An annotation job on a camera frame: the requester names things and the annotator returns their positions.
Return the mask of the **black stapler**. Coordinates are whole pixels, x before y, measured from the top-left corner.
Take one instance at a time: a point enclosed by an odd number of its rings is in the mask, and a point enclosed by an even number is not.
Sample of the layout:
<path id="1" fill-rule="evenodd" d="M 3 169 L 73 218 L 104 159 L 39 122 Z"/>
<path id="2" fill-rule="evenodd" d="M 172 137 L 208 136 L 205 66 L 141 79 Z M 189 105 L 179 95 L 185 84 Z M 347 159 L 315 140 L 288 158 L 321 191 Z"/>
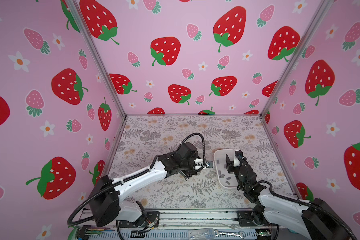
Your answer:
<path id="1" fill-rule="evenodd" d="M 193 170 L 179 170 L 179 173 L 185 178 L 186 181 L 194 175 Z"/>

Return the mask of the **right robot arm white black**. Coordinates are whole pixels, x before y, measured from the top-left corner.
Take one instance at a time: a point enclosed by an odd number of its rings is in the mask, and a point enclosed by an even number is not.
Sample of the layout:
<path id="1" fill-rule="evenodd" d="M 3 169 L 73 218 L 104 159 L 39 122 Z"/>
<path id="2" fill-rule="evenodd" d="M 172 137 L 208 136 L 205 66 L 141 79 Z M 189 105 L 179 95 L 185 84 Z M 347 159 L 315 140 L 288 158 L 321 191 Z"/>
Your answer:
<path id="1" fill-rule="evenodd" d="M 321 199 L 313 201 L 286 197 L 276 193 L 268 181 L 257 175 L 242 151 L 224 154 L 226 168 L 238 182 L 237 190 L 256 206 L 253 221 L 285 227 L 310 240 L 355 240 L 351 228 Z"/>

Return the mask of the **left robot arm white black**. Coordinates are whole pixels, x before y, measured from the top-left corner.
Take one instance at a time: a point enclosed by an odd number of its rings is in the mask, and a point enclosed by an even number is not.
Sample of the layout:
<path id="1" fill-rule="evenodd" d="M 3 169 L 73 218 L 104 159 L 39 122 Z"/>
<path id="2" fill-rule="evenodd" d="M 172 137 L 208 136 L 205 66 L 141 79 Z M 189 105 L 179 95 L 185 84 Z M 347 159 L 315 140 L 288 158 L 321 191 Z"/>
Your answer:
<path id="1" fill-rule="evenodd" d="M 88 221 L 94 221 L 97 227 L 104 227 L 113 221 L 127 221 L 141 225 L 147 216 L 139 201 L 134 203 L 126 198 L 155 182 L 180 174 L 188 180 L 206 167 L 206 157 L 199 156 L 197 148 L 188 142 L 194 136 L 201 138 L 200 133 L 192 133 L 180 142 L 178 148 L 164 155 L 156 155 L 153 162 L 129 175 L 110 179 L 103 176 L 95 184 L 89 198 L 80 204 L 67 220 L 69 227 Z"/>

